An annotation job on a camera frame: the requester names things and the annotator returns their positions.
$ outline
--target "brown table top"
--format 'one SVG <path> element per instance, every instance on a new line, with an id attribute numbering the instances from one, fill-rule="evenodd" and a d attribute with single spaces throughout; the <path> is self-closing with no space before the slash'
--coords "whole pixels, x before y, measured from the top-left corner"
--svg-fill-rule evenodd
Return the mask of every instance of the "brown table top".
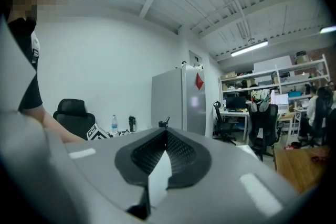
<path id="1" fill-rule="evenodd" d="M 299 150 L 274 150 L 276 170 L 286 178 L 293 187 L 302 193 L 319 183 L 326 161 L 314 163 L 313 156 L 326 156 L 327 146 Z"/>

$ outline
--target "red paper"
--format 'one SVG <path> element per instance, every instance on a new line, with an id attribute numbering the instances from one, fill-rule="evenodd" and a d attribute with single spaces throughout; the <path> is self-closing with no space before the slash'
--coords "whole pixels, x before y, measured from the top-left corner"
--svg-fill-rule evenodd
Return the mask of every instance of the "red paper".
<path id="1" fill-rule="evenodd" d="M 198 90 L 201 89 L 202 85 L 204 84 L 204 82 L 201 80 L 201 77 L 199 76 L 199 74 L 197 73 L 196 76 L 196 85 L 198 87 Z"/>

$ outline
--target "ceiling light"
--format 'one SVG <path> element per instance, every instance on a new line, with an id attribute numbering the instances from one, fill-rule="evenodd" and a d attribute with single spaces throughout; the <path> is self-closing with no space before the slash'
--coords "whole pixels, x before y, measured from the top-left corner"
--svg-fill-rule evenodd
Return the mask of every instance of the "ceiling light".
<path id="1" fill-rule="evenodd" d="M 239 51 L 235 51 L 235 52 L 232 52 L 231 53 L 231 56 L 237 56 L 237 55 L 240 55 L 240 54 L 244 54 L 248 51 L 251 51 L 251 50 L 255 50 L 255 49 L 259 49 L 261 47 L 264 47 L 264 46 L 267 46 L 268 45 L 268 41 L 265 40 L 263 42 L 259 42 L 259 43 L 256 43 L 248 48 L 245 48 L 245 49 L 242 49 L 242 50 L 239 50 Z"/>
<path id="2" fill-rule="evenodd" d="M 336 26 L 323 27 L 320 30 L 320 34 L 336 31 Z"/>

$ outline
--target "shelf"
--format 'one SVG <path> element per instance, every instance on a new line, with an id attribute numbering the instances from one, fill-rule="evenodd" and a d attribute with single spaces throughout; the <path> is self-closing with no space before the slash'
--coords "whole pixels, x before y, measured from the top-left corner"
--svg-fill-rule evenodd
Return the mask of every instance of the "shelf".
<path id="1" fill-rule="evenodd" d="M 234 82 L 234 81 L 245 80 L 245 79 L 253 79 L 253 78 L 259 78 L 259 77 L 264 77 L 264 76 L 270 76 L 270 75 L 272 75 L 273 73 L 276 73 L 276 72 L 277 72 L 276 69 L 272 69 L 272 70 L 247 74 L 247 75 L 243 75 L 243 76 L 238 76 L 238 77 L 234 77 L 234 78 L 221 79 L 221 81 L 222 82 Z"/>
<path id="2" fill-rule="evenodd" d="M 312 62 L 305 62 L 305 63 L 300 63 L 298 65 L 294 65 L 291 67 L 282 67 L 282 68 L 278 68 L 279 73 L 287 73 L 287 72 L 291 72 L 291 71 L 298 71 L 298 70 L 302 70 L 302 69 L 307 69 L 307 68 L 312 68 L 317 66 L 318 64 L 324 62 L 323 59 L 321 60 L 317 60 L 317 61 L 312 61 Z"/>
<path id="3" fill-rule="evenodd" d="M 279 84 L 263 85 L 263 86 L 251 87 L 251 88 L 244 88 L 244 89 L 225 90 L 225 91 L 223 91 L 223 93 L 226 93 L 226 92 L 244 92 L 244 91 L 253 91 L 253 90 L 260 90 L 260 89 L 267 89 L 267 88 L 274 88 L 274 87 L 279 87 Z"/>
<path id="4" fill-rule="evenodd" d="M 328 78 L 328 75 L 318 76 L 318 77 L 314 77 L 310 79 L 301 79 L 301 80 L 295 80 L 295 81 L 282 82 L 281 86 L 294 85 L 294 84 L 299 84 L 299 83 L 304 83 L 304 82 L 309 82 L 309 81 L 314 81 L 314 80 L 319 80 L 319 79 L 326 79 L 326 78 Z"/>
<path id="5" fill-rule="evenodd" d="M 311 95 L 307 94 L 307 95 L 301 95 L 301 96 L 297 96 L 297 97 L 290 97 L 288 98 L 288 100 L 298 100 L 298 99 L 305 99 L 305 98 L 310 98 Z"/>

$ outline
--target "plastic bottle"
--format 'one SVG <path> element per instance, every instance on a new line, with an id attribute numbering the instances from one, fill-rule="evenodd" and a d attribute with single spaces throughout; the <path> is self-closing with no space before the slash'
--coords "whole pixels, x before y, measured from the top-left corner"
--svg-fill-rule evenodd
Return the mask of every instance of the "plastic bottle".
<path id="1" fill-rule="evenodd" d="M 113 115 L 113 118 L 112 118 L 111 134 L 113 135 L 113 137 L 118 136 L 118 122 L 117 122 L 117 117 L 115 115 Z"/>

